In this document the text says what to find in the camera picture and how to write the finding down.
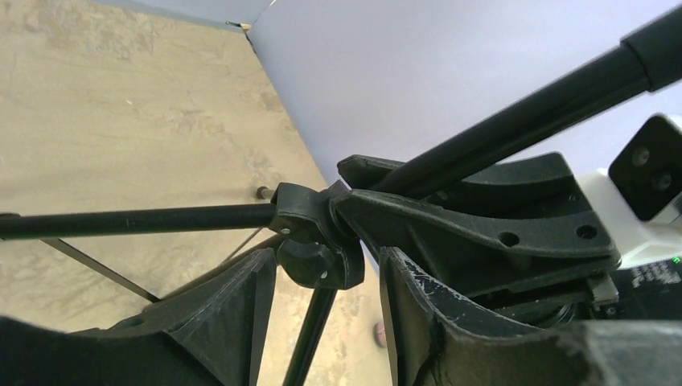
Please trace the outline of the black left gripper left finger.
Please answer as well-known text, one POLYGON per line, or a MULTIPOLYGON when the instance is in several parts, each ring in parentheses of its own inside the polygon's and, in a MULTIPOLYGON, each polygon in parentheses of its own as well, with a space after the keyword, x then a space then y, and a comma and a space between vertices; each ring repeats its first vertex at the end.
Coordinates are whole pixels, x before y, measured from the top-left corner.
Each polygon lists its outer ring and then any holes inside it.
POLYGON ((107 329, 1 320, 4 385, 254 385, 277 264, 260 249, 218 276, 107 329))

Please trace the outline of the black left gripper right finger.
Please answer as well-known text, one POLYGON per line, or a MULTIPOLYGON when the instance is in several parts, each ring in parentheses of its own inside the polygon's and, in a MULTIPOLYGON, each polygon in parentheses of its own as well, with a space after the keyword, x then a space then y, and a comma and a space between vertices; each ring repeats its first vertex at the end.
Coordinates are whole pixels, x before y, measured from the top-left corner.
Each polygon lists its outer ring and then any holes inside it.
POLYGON ((678 385, 679 322, 543 330, 472 302, 382 248, 380 298, 395 385, 678 385))

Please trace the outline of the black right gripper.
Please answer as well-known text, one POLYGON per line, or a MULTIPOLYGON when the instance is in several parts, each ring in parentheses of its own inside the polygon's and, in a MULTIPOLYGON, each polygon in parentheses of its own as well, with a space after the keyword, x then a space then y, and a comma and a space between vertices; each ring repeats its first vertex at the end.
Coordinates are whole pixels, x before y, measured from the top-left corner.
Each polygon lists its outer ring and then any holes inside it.
MULTIPOLYGON (((368 190, 402 165, 355 154, 338 162, 337 170, 350 187, 368 190)), ((616 269, 620 255, 596 214, 500 219, 455 211, 512 211, 578 197, 577 189, 567 162, 552 152, 489 166, 426 196, 431 204, 354 190, 331 206, 373 253, 398 248, 480 306, 550 328, 619 300, 611 276, 600 273, 616 269)))

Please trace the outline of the black music stand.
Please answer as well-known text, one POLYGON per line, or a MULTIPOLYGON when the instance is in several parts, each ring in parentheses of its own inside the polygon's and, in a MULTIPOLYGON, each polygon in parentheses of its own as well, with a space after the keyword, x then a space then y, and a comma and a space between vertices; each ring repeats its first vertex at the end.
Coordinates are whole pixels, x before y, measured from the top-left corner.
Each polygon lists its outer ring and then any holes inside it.
MULTIPOLYGON (((423 199, 645 92, 657 92, 681 78, 681 9, 675 7, 624 37, 613 49, 526 96, 391 171, 373 192, 423 199)), ((312 298, 284 377, 286 385, 306 381, 336 294, 364 280, 367 246, 331 206, 352 191, 341 179, 323 191, 291 183, 260 188, 260 203, 176 207, 43 216, 1 216, 1 238, 40 240, 103 274, 150 302, 162 301, 203 284, 260 249, 272 249, 277 268, 312 298), (246 250, 174 293, 157 298, 68 243, 78 236, 119 236, 168 232, 268 228, 274 236, 246 250)), ((574 319, 584 321, 679 322, 678 320, 574 319)))

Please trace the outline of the pink round object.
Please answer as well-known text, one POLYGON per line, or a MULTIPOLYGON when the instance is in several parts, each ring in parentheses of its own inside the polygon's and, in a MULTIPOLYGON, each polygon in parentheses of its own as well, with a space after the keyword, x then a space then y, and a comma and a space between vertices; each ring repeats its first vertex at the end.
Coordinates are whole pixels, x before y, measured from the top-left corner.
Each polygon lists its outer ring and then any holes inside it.
POLYGON ((384 326, 383 320, 380 320, 379 322, 376 322, 373 325, 372 333, 373 333, 373 339, 374 339, 375 344, 378 347, 386 348, 387 347, 387 338, 386 338, 386 332, 385 332, 385 326, 384 326))

